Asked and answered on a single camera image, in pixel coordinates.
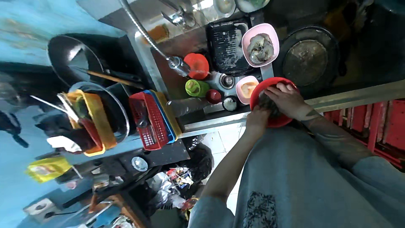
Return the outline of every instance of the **plastic basket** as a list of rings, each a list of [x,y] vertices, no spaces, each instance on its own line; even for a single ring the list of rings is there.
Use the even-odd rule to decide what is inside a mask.
[[[146,128],[137,128],[145,150],[159,150],[168,143],[167,132],[162,114],[152,95],[139,92],[129,97],[132,114],[135,123],[141,118],[140,113],[135,109],[134,100],[141,100],[148,110],[150,125]]]
[[[162,114],[162,117],[163,117],[163,120],[164,120],[164,123],[165,123],[166,131],[167,131],[167,138],[169,140],[168,143],[175,142],[177,138],[175,136],[173,128],[170,126],[169,120],[166,117],[166,114],[165,114],[165,112],[164,112],[164,110],[163,110],[163,108],[162,108],[162,106],[161,106],[161,104],[159,102],[159,99],[156,97],[156,95],[153,92],[151,92],[149,90],[144,90],[143,92],[146,93],[146,94],[152,95],[153,98],[155,99],[155,102],[158,104],[160,113]]]
[[[154,93],[156,95],[156,97],[158,98],[160,105],[163,108],[167,119],[169,120],[169,124],[175,133],[175,139],[177,140],[179,138],[179,136],[181,135],[182,131],[180,129],[179,124],[177,123],[177,120],[176,120],[172,110],[166,106],[166,103],[167,103],[166,97],[164,96],[164,94],[162,92],[155,92],[153,90],[150,90],[150,91],[152,93]]]

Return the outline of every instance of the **blue basket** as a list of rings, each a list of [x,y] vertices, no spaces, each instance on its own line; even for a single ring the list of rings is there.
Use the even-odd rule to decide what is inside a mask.
[[[174,135],[175,135],[174,130],[173,130],[172,126],[170,125],[169,120],[167,119],[166,113],[163,111],[163,108],[160,105],[160,102],[159,102],[158,98],[156,97],[156,95],[153,92],[151,92],[149,90],[144,90],[143,92],[146,93],[146,94],[152,95],[152,97],[155,99],[156,104],[158,104],[160,113],[162,114],[162,117],[164,119],[164,123],[166,124],[167,138],[169,139],[168,144],[172,143],[172,142],[175,142],[176,137],[174,137]]]

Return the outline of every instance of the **electrical outlet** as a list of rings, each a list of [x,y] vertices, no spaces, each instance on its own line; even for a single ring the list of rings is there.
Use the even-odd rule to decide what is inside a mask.
[[[56,208],[55,204],[48,198],[42,199],[39,202],[32,204],[23,209],[25,213],[33,217],[40,224],[46,223],[53,217],[46,217],[47,213],[60,214],[61,211]]]

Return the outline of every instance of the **red bowl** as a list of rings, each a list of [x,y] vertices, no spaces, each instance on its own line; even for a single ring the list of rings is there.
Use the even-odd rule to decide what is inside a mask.
[[[209,72],[208,60],[202,54],[190,53],[184,57],[184,62],[190,66],[188,76],[195,80],[203,80]]]
[[[298,88],[294,85],[294,83],[286,78],[283,78],[283,77],[268,78],[268,79],[262,81],[261,83],[259,83],[256,86],[256,88],[253,90],[253,93],[250,97],[250,110],[253,110],[253,108],[257,105],[257,103],[259,101],[260,92],[262,92],[269,86],[277,85],[277,83],[279,83],[279,82],[281,82],[283,84],[290,84],[299,92]],[[292,119],[290,117],[287,117],[286,115],[281,114],[281,116],[279,116],[277,118],[269,118],[269,120],[267,122],[267,127],[273,127],[273,128],[282,127],[291,121],[292,121]]]

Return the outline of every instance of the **faucet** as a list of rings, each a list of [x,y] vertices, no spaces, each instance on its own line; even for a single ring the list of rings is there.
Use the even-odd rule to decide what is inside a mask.
[[[180,57],[178,56],[167,56],[165,53],[163,53],[158,47],[156,42],[149,36],[148,32],[146,29],[142,26],[141,22],[139,19],[136,17],[135,13],[132,11],[131,7],[129,6],[129,3],[127,0],[119,0],[119,2],[122,5],[122,8],[128,14],[132,22],[135,24],[135,26],[138,28],[139,32],[145,37],[145,39],[148,41],[148,43],[161,55],[163,56],[169,65],[171,69],[176,71],[180,76],[187,77],[187,75],[190,73],[190,66],[187,65]]]
[[[189,27],[193,27],[196,24],[193,17],[191,17],[188,13],[186,13],[181,6],[176,6],[169,0],[159,0],[159,1],[176,12],[173,15],[173,17],[170,18],[167,14],[165,14],[163,11],[161,11],[162,16],[166,20],[170,21],[170,23],[172,23],[173,25],[175,25],[175,26],[187,25]]]

